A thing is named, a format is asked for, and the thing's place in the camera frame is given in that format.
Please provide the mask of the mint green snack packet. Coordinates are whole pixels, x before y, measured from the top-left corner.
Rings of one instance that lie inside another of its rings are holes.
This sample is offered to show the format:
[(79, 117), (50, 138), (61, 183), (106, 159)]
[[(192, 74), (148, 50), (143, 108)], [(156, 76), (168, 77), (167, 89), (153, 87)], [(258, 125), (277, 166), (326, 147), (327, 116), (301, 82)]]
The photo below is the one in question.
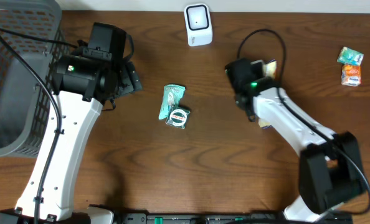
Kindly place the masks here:
[(170, 110), (179, 105), (185, 91), (186, 87), (181, 85), (168, 84), (164, 86), (163, 101), (158, 119), (165, 119), (168, 117)]

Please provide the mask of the yellow snack bag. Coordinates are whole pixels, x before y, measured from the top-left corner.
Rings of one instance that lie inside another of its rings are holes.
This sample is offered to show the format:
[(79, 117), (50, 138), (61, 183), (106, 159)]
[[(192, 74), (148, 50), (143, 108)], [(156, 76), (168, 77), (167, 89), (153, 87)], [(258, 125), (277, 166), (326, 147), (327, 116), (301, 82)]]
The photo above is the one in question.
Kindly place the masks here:
[[(272, 79), (275, 79), (276, 72), (277, 72), (277, 61), (276, 60), (270, 60), (269, 62), (263, 64), (263, 76), (264, 77), (270, 77)], [(262, 129), (271, 127), (269, 122), (261, 118), (259, 118), (259, 126)]]

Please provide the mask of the small orange juice carton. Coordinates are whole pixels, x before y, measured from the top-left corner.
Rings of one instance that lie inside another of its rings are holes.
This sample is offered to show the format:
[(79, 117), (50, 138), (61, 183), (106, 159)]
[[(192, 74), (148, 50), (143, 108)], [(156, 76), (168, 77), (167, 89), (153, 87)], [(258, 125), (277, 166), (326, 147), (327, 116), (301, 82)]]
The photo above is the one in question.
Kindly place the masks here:
[(341, 84), (346, 86), (359, 86), (361, 84), (361, 67), (357, 65), (343, 65), (341, 71)]

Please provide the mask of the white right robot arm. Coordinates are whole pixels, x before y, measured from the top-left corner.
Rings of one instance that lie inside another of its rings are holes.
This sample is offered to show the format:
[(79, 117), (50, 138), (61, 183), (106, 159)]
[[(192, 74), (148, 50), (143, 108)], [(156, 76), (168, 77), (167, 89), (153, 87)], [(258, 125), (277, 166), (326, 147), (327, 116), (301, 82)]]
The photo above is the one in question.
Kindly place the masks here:
[(263, 73), (263, 61), (237, 59), (225, 66), (237, 106), (249, 121), (266, 121), (299, 157), (299, 196), (282, 212), (284, 220), (351, 223), (342, 204), (370, 193), (359, 144), (350, 132), (338, 134), (307, 115)]

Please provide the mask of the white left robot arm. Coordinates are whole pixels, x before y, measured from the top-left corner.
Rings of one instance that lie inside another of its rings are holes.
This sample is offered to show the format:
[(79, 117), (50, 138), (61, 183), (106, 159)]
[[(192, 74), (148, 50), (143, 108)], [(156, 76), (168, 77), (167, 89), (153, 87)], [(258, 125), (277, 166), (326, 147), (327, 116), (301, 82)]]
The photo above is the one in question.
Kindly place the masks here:
[(52, 77), (51, 102), (42, 145), (16, 206), (0, 211), (0, 223), (120, 223), (100, 205), (74, 210), (74, 191), (85, 146), (104, 103), (141, 90), (130, 56), (101, 59), (65, 55)]

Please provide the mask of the round dark green packet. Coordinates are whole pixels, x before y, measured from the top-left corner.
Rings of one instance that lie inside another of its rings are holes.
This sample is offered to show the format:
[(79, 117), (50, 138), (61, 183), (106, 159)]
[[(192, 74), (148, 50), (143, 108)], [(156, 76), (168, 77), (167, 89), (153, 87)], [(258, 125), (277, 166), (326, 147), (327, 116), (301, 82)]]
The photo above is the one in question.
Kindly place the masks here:
[(182, 107), (173, 106), (169, 110), (166, 124), (175, 128), (185, 129), (189, 120), (190, 111)]

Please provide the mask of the small teal white packet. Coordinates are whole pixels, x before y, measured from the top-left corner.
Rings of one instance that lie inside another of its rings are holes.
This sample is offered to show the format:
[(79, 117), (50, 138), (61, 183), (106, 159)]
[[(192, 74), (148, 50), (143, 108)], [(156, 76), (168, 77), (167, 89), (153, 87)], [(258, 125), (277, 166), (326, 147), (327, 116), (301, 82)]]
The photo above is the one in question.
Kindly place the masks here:
[(340, 51), (337, 62), (342, 64), (360, 66), (363, 61), (363, 57), (364, 54), (348, 47), (343, 47)]

